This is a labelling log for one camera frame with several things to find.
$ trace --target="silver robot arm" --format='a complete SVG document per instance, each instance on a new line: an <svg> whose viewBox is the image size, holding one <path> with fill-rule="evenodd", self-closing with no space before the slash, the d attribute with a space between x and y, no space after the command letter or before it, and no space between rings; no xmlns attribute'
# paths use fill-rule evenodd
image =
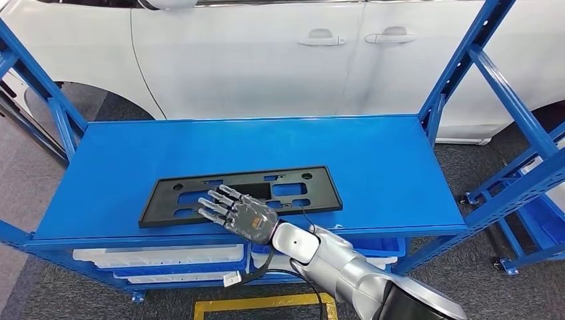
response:
<svg viewBox="0 0 565 320"><path fill-rule="evenodd" d="M214 213L200 209L201 215L288 255L296 272L351 305L362 320L467 319L461 306L442 293L375 267L351 243L326 229L313 225L305 231L281 221L270 207L225 185L209 195L217 201L199 202ZM241 281L239 273L228 278L225 285Z"/></svg>

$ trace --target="yellow tape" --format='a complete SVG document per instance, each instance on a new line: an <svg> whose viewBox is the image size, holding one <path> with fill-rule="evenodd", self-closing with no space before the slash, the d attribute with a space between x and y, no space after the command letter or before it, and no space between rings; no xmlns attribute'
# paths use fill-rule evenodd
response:
<svg viewBox="0 0 565 320"><path fill-rule="evenodd" d="M322 302L326 304L328 320L337 319L337 308L335 300L327 293L321 293ZM289 307L292 305L313 305L318 303L318 297L314 293L304 295L282 295L279 297L198 301L195 305L194 320L204 320L204 312L262 309L273 307Z"/></svg>

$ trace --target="car door handle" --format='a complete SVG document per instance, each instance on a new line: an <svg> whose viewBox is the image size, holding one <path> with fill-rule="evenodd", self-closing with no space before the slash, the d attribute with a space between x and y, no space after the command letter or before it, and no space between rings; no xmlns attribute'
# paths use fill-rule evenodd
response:
<svg viewBox="0 0 565 320"><path fill-rule="evenodd" d="M308 45L310 47L316 46L332 46L332 45L344 45L346 43L345 39L340 37L331 37L331 38L324 38L324 39L304 39L298 42L299 45Z"/></svg>
<svg viewBox="0 0 565 320"><path fill-rule="evenodd" d="M367 43L405 43L416 40L415 35L387 35L384 33L373 33L365 37Z"/></svg>
<svg viewBox="0 0 565 320"><path fill-rule="evenodd" d="M346 42L345 38L334 36L332 31L329 31L328 29L313 29L310 33L308 33L308 37L298 41L298 44L317 47L343 45Z"/></svg>

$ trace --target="rectangular slot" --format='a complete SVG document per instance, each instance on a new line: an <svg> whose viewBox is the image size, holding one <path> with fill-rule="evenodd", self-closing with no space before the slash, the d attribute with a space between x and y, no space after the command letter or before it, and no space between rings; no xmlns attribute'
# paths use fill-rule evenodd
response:
<svg viewBox="0 0 565 320"><path fill-rule="evenodd" d="M265 175L263 180L265 181L276 181L279 178L278 175Z"/></svg>
<svg viewBox="0 0 565 320"><path fill-rule="evenodd" d="M310 205L310 200L308 199L295 199L292 200L293 207L308 207Z"/></svg>
<svg viewBox="0 0 565 320"><path fill-rule="evenodd" d="M271 200L271 185L269 183L247 183L244 185L229 185L229 187L255 199Z"/></svg>
<svg viewBox="0 0 565 320"><path fill-rule="evenodd" d="M202 181L202 183L204 183L205 185L221 185L222 183L224 183L223 180L206 180L206 181Z"/></svg>
<svg viewBox="0 0 565 320"><path fill-rule="evenodd" d="M190 192L183 192L179 195L179 199L177 203L179 205L190 205L193 203L198 203L198 198L203 197L210 201L213 201L212 197L208 195L208 191L190 191Z"/></svg>
<svg viewBox="0 0 565 320"><path fill-rule="evenodd" d="M193 214L193 210L188 208L188 209L179 209L176 210L175 213L173 213L173 217L175 218L187 218L190 217Z"/></svg>
<svg viewBox="0 0 565 320"><path fill-rule="evenodd" d="M280 208L283 207L283 205L281 205L281 202L279 200L267 201L267 207L273 208L273 209L280 209Z"/></svg>
<svg viewBox="0 0 565 320"><path fill-rule="evenodd" d="M305 195L308 191L304 183L285 183L273 185L273 195L283 197L285 195Z"/></svg>

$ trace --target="robot finger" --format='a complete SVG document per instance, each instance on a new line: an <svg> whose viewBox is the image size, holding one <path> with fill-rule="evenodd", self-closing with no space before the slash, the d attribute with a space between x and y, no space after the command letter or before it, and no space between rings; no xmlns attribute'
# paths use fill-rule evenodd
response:
<svg viewBox="0 0 565 320"><path fill-rule="evenodd" d="M202 203L206 208L212 209L214 212L220 213L221 215L227 215L229 212L226 208L222 207L221 205L213 203L212 201L209 201L204 198L198 198L198 202Z"/></svg>
<svg viewBox="0 0 565 320"><path fill-rule="evenodd" d="M234 203L232 199L226 197L225 195L221 195L214 190L208 190L208 194L211 195L212 198L220 201L221 203L224 203L225 205L228 205L229 207L231 207Z"/></svg>
<svg viewBox="0 0 565 320"><path fill-rule="evenodd" d="M227 193L227 195L234 197L235 199L240 199L242 194L237 192L234 189L231 189L230 187L228 187L227 185L220 185L219 189L221 191L224 191L225 193Z"/></svg>
<svg viewBox="0 0 565 320"><path fill-rule="evenodd" d="M213 223L217 223L219 225L224 225L226 223L226 221L222 217L218 215L213 215L212 213L209 213L205 209L202 208L198 209L198 213L204 216L204 218L211 220Z"/></svg>

